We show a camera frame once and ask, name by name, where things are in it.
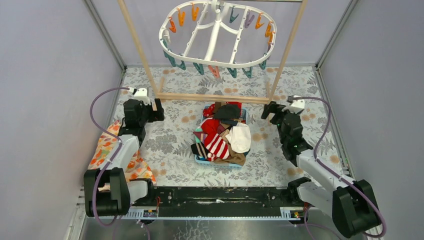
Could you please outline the tan brown sock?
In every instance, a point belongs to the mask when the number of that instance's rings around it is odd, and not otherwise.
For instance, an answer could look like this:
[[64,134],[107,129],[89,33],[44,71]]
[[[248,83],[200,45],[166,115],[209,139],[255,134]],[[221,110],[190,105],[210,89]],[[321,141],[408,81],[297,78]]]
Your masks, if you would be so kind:
[[226,136],[230,133],[228,129],[226,129],[224,132],[220,134],[220,136],[223,138],[223,140],[226,142],[226,145],[228,146],[229,156],[226,159],[216,158],[213,163],[223,165],[223,164],[236,164],[239,166],[243,166],[246,162],[246,156],[248,155],[249,151],[244,153],[237,153],[233,151],[231,144],[229,143]]

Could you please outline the red white striped sock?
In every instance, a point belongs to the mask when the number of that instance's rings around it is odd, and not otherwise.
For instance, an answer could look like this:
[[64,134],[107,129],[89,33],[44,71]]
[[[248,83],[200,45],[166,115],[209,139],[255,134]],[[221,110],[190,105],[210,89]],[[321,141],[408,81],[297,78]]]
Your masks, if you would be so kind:
[[228,144],[217,133],[214,135],[208,134],[203,144],[208,150],[207,159],[210,162],[216,159],[225,160],[230,156]]

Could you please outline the pink clothes peg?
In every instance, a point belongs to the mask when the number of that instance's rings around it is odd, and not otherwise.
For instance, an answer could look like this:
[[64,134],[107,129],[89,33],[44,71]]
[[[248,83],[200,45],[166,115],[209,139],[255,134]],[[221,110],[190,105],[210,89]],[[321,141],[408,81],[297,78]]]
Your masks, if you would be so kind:
[[215,65],[208,65],[208,69],[209,71],[212,73],[212,75],[216,78],[216,79],[220,79],[221,75],[220,75],[220,69],[218,66]]

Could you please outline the white oval clip hanger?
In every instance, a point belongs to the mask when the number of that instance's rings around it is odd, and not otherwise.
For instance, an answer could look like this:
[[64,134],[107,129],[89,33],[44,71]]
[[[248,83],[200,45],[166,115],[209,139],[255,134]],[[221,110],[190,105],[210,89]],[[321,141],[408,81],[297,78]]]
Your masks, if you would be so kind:
[[277,25],[259,8],[223,0],[189,0],[174,7],[159,28],[164,56],[174,67],[187,62],[230,70],[265,67],[275,48]]

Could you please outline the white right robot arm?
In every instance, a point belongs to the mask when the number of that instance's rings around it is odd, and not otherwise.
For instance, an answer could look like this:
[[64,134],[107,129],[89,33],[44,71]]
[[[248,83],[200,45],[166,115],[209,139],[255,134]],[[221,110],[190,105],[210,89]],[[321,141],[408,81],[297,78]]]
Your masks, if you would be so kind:
[[385,226],[371,184],[355,180],[324,164],[318,158],[317,146],[311,146],[303,137],[300,115],[305,109],[305,98],[296,96],[289,105],[274,101],[264,106],[261,118],[269,114],[276,125],[281,149],[286,160],[312,176],[291,181],[287,187],[287,201],[293,206],[308,203],[332,218],[345,238],[366,234],[368,230]]

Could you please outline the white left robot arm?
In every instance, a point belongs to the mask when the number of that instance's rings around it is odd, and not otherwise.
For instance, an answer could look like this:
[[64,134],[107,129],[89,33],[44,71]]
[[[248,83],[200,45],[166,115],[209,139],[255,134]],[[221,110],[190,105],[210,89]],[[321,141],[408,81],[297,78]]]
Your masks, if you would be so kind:
[[146,124],[165,119],[161,100],[156,98],[154,102],[156,110],[140,100],[124,102],[123,123],[118,125],[118,133],[112,135],[116,145],[83,175],[85,212],[89,217],[123,216],[131,203],[148,206],[154,202],[151,179],[141,177],[127,181],[125,177],[128,164],[146,136]]

